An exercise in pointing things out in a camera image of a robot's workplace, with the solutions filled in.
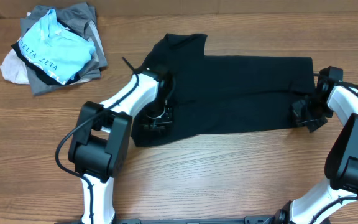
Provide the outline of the black t-shirt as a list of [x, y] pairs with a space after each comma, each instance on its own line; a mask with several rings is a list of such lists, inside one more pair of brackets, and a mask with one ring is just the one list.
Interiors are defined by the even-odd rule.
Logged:
[[138, 147], [168, 144], [199, 134], [228, 134], [294, 127], [291, 105], [314, 92], [309, 57], [206, 55], [204, 34], [167, 34], [142, 67], [168, 70], [175, 87], [167, 101], [169, 122], [132, 127]]

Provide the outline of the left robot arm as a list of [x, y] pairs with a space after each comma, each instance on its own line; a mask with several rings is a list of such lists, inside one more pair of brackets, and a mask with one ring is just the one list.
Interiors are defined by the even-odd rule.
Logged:
[[132, 121], [147, 107], [153, 119], [161, 118], [174, 87], [170, 72], [146, 68], [135, 72], [114, 96], [100, 103], [87, 101], [81, 107], [68, 151], [83, 186], [80, 223], [114, 221], [114, 178], [126, 159]]

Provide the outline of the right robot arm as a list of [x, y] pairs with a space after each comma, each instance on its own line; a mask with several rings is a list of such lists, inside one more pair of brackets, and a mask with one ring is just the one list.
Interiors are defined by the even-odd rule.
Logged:
[[291, 106], [298, 127], [316, 131], [336, 115], [343, 129], [324, 165], [324, 179], [304, 196], [289, 201], [267, 223], [328, 223], [343, 206], [358, 201], [358, 85], [343, 80], [341, 68], [317, 73], [314, 95]]

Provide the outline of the light blue folded t-shirt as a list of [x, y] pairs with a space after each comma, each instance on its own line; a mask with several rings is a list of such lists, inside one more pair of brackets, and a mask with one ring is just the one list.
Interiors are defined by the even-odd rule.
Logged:
[[93, 41], [58, 22], [54, 9], [49, 9], [17, 46], [24, 60], [40, 70], [40, 79], [49, 85], [68, 85], [79, 80], [78, 72], [96, 51]]

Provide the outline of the black folded garment in pile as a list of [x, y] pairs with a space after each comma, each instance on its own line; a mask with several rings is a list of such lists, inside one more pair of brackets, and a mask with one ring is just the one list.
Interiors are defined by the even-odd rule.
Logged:
[[[41, 68], [39, 68], [38, 66], [36, 66], [35, 64], [31, 63], [29, 60], [27, 60], [22, 54], [21, 54], [21, 51], [20, 51], [20, 48], [19, 48], [19, 43], [16, 42], [15, 44], [12, 44], [11, 45], [13, 51], [15, 51], [15, 53], [17, 54], [18, 58], [20, 60], [22, 60], [25, 65], [27, 67], [29, 67], [31, 70], [33, 70], [36, 74], [36, 76], [41, 80], [43, 81], [45, 84], [47, 85], [58, 85], [58, 86], [64, 86], [64, 84], [61, 84], [59, 83], [56, 79], [50, 77], [49, 75], [47, 75]], [[79, 74], [75, 74], [74, 75], [74, 79], [69, 79], [65, 85], [70, 85], [70, 84], [73, 84], [75, 82], [78, 82], [80, 80], [80, 76]]]

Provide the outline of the grey folded garment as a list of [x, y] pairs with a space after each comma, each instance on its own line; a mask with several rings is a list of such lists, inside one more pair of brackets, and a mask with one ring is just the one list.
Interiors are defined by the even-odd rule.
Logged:
[[[20, 19], [21, 37], [51, 8], [52, 6], [35, 6], [26, 18]], [[59, 22], [63, 22], [62, 25], [67, 25], [74, 33], [82, 38], [93, 41], [96, 47], [96, 51], [92, 55], [90, 62], [85, 65], [85, 68], [79, 71], [80, 80], [72, 85], [101, 78], [101, 69], [107, 67], [108, 62], [104, 55], [103, 46], [96, 26], [95, 7], [83, 2], [64, 9], [55, 9], [55, 11]], [[63, 88], [58, 85], [45, 84], [36, 76], [35, 71], [29, 67], [26, 67], [26, 69], [29, 85], [34, 96], [43, 95]]]

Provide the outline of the white garment under pile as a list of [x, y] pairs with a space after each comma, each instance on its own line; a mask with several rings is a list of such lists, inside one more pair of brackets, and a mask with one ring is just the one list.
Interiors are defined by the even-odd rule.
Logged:
[[[66, 21], [60, 21], [59, 23], [76, 35], [91, 40], [90, 35], [86, 34], [86, 30], [89, 28], [89, 22], [92, 22], [92, 20], [72, 18]], [[6, 55], [2, 65], [0, 65], [0, 70], [3, 78], [9, 82], [18, 85], [30, 84], [25, 63], [18, 58], [12, 49]]]

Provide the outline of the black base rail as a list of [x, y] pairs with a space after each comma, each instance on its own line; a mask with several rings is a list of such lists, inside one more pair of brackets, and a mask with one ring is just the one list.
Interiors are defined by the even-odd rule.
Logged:
[[244, 218], [212, 218], [212, 219], [181, 219], [181, 220], [141, 220], [138, 218], [117, 219], [112, 224], [270, 224], [274, 216], [245, 216]]

